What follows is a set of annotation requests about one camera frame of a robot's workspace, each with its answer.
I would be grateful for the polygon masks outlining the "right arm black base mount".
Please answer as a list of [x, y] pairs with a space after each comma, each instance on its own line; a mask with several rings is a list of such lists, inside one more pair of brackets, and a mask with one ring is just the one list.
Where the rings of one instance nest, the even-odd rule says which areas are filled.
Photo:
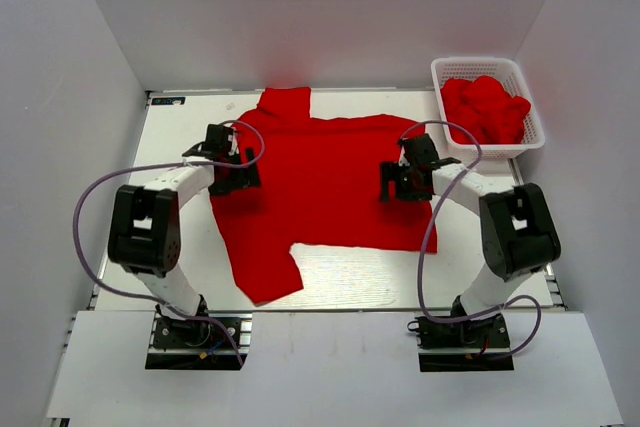
[[425, 316], [407, 324], [417, 337], [421, 373], [513, 371], [504, 316], [461, 323], [436, 323]]

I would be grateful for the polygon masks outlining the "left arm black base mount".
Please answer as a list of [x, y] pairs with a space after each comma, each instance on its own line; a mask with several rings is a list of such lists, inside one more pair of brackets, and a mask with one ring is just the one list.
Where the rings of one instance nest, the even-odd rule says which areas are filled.
[[220, 314], [210, 322], [165, 317], [156, 313], [145, 369], [149, 371], [240, 371], [251, 338], [250, 314]]

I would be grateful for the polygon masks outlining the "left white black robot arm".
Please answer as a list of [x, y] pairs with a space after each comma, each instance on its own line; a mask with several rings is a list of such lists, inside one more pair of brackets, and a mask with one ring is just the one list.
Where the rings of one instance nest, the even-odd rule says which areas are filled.
[[181, 162], [143, 185], [122, 186], [115, 195], [109, 260], [145, 285], [161, 315], [180, 318], [177, 334], [191, 346], [209, 339], [212, 324], [204, 297], [179, 265], [180, 212], [201, 193], [220, 196], [261, 185], [257, 160], [262, 154], [239, 147], [237, 135], [245, 125], [208, 125], [204, 140], [187, 149]]

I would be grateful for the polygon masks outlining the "red t shirt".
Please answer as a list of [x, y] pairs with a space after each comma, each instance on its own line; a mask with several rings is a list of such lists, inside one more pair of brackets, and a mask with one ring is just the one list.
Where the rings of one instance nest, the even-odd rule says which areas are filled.
[[255, 304], [302, 289], [295, 243], [417, 251], [428, 202], [379, 199], [379, 165], [400, 155], [410, 119], [311, 115], [311, 90], [268, 88], [235, 127], [239, 146], [264, 152], [257, 188], [211, 197], [234, 281]]

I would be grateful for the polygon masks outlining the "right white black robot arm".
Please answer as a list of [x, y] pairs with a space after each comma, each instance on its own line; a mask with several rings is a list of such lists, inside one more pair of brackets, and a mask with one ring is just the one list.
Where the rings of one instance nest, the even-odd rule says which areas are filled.
[[488, 332], [486, 319], [509, 304], [509, 298], [534, 273], [559, 258], [561, 244], [542, 188], [535, 183], [497, 191], [492, 180], [460, 160], [441, 158], [428, 134], [398, 141], [397, 161], [380, 164], [380, 200], [438, 198], [436, 216], [451, 200], [480, 220], [484, 264], [452, 305], [448, 317], [433, 316], [423, 295], [424, 253], [419, 254], [417, 288], [424, 316], [435, 324], [452, 324], [453, 337], [472, 346]]

